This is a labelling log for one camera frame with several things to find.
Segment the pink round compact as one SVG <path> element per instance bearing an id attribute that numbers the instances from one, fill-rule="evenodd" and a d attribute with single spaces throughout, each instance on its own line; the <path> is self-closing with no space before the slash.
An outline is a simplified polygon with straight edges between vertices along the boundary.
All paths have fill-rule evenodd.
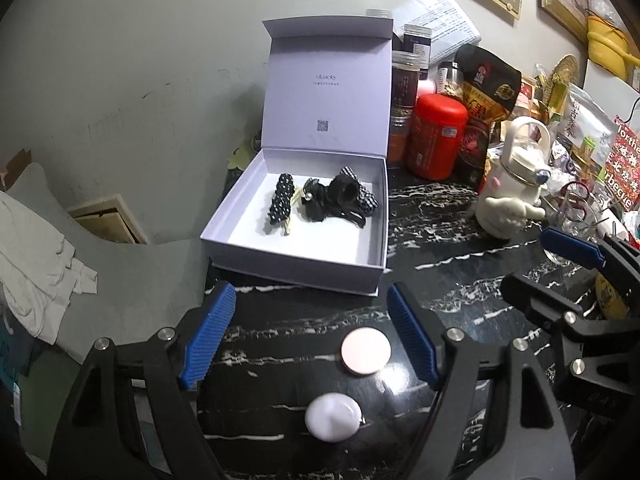
<path id="1" fill-rule="evenodd" d="M 392 355 L 388 338 L 376 328 L 352 330 L 342 341 L 341 358 L 348 370 L 356 375 L 372 375 L 386 367 Z"/>

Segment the white round compact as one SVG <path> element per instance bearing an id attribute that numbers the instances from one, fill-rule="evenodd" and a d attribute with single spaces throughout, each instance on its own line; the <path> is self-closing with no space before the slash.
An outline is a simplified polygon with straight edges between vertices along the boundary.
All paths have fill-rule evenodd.
<path id="1" fill-rule="evenodd" d="M 323 442 L 341 442 L 354 436 L 360 427 L 359 404 L 343 393 L 330 392 L 308 405 L 305 424 L 308 432 Z"/>

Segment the black white gingham bow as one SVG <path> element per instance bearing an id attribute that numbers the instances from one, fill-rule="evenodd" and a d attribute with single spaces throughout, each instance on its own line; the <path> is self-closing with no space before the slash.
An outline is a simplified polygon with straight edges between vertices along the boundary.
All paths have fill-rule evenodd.
<path id="1" fill-rule="evenodd" d="M 354 173 L 354 170 L 349 166 L 344 166 L 340 170 L 340 175 L 343 177 L 348 177 L 352 179 L 357 185 L 357 193 L 355 202 L 358 205 L 360 211 L 366 216 L 371 217 L 372 214 L 378 208 L 378 199 L 375 194 L 368 190 L 359 180 L 357 175 Z"/>

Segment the black polka dot hair clip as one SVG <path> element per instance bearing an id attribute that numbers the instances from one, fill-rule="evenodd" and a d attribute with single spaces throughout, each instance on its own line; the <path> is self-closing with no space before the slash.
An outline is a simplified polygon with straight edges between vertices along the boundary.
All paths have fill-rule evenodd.
<path id="1" fill-rule="evenodd" d="M 290 174 L 280 174 L 276 189 L 273 192 L 267 218 L 270 226 L 280 226 L 283 234 L 290 232 L 292 199 L 295 193 L 293 177 Z"/>

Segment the black velvet scrunchie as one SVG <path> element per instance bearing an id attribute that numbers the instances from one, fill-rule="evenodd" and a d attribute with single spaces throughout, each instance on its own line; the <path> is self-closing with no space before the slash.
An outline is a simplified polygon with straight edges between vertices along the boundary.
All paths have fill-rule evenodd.
<path id="1" fill-rule="evenodd" d="M 356 183 L 338 174 L 326 187 L 326 203 L 331 206 L 352 206 L 356 204 L 356 193 Z"/>

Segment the black pearl bow clip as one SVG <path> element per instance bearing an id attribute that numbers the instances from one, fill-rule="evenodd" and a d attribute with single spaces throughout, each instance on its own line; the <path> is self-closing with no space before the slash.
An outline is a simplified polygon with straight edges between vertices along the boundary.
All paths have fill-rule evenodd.
<path id="1" fill-rule="evenodd" d="M 326 216 L 326 187 L 316 178 L 309 178 L 303 186 L 302 204 L 307 220 L 321 222 Z"/>

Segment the cream claw hair clip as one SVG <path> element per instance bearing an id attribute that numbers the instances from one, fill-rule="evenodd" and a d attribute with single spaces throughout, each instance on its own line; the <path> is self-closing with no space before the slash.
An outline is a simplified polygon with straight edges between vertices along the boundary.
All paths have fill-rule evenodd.
<path id="1" fill-rule="evenodd" d="M 290 198 L 290 212 L 282 222 L 282 234 L 284 236 L 289 236 L 291 234 L 292 213 L 295 211 L 298 203 L 302 200 L 304 195 L 305 192 L 303 188 L 296 188 Z"/>

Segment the clear glass cup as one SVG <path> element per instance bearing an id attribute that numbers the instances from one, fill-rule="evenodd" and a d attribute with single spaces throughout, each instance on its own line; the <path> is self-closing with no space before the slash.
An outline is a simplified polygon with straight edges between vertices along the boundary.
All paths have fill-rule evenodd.
<path id="1" fill-rule="evenodd" d="M 570 260 L 562 258 L 548 248 L 547 232 L 555 230 L 581 240 L 592 240 L 596 230 L 596 214 L 590 206 L 589 197 L 587 185 L 574 181 L 542 199 L 546 205 L 547 223 L 540 236 L 540 242 L 544 254 L 558 266 L 569 266 Z"/>

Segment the red barbecue packet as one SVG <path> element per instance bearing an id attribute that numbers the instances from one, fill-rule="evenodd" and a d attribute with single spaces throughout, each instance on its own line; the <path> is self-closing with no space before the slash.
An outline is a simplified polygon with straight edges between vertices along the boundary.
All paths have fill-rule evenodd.
<path id="1" fill-rule="evenodd" d="M 624 211 L 639 200 L 639 135 L 615 116 L 616 138 L 604 166 L 604 183 Z"/>

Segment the grey chair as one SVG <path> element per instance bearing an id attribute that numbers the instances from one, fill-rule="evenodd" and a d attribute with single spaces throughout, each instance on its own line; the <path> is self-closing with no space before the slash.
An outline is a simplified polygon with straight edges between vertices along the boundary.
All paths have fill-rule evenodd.
<path id="1" fill-rule="evenodd" d="M 17 178 L 9 196 L 51 223 L 98 274 L 96 293 L 73 294 L 58 331 L 56 344 L 77 363 L 100 337 L 115 344 L 147 340 L 202 304 L 208 255 L 197 237 L 159 245 L 102 240 L 64 210 L 36 162 Z"/>

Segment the white cartoon kettle bottle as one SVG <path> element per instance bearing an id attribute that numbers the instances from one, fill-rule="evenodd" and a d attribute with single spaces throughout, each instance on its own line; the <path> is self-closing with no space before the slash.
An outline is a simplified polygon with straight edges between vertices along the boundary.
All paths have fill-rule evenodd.
<path id="1" fill-rule="evenodd" d="M 540 193 L 551 176 L 550 148 L 549 131 L 535 118 L 518 117 L 506 129 L 475 208 L 478 224 L 489 235 L 510 240 L 527 222 L 546 218 Z"/>

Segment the woven straw fan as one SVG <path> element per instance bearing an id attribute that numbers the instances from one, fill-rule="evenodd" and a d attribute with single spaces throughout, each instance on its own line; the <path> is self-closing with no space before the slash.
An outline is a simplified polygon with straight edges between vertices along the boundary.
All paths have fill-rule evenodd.
<path id="1" fill-rule="evenodd" d="M 559 108 L 565 101 L 568 89 L 578 79 L 579 66 L 574 54 L 564 55 L 544 82 L 544 104 Z"/>

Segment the orange glass jar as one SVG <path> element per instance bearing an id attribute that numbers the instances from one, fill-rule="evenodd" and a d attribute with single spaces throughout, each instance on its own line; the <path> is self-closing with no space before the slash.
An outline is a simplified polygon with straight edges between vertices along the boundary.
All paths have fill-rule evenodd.
<path id="1" fill-rule="evenodd" d="M 411 124 L 411 115 L 390 116 L 387 143 L 387 161 L 390 164 L 398 164 L 404 160 Z"/>

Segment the white paper sheet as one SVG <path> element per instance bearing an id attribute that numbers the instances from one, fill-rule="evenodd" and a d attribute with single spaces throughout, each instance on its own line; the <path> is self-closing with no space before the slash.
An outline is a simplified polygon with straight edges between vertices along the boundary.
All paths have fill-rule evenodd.
<path id="1" fill-rule="evenodd" d="M 394 32 L 404 36 L 406 25 L 431 29 L 430 61 L 437 64 L 452 58 L 464 44 L 478 46 L 480 31 L 456 0 L 410 0 L 393 10 Z"/>

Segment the lavender gift box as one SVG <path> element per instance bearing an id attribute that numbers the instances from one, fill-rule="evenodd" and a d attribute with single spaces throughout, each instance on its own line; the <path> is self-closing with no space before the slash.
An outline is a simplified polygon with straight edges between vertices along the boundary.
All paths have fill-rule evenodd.
<path id="1" fill-rule="evenodd" d="M 386 267 L 387 138 L 393 22 L 367 15 L 265 21 L 271 38 L 262 148 L 201 234 L 214 266 L 277 282 L 374 296 Z M 343 167 L 378 200 L 364 226 L 308 220 L 302 203 L 273 226 L 280 174 L 328 185 Z"/>

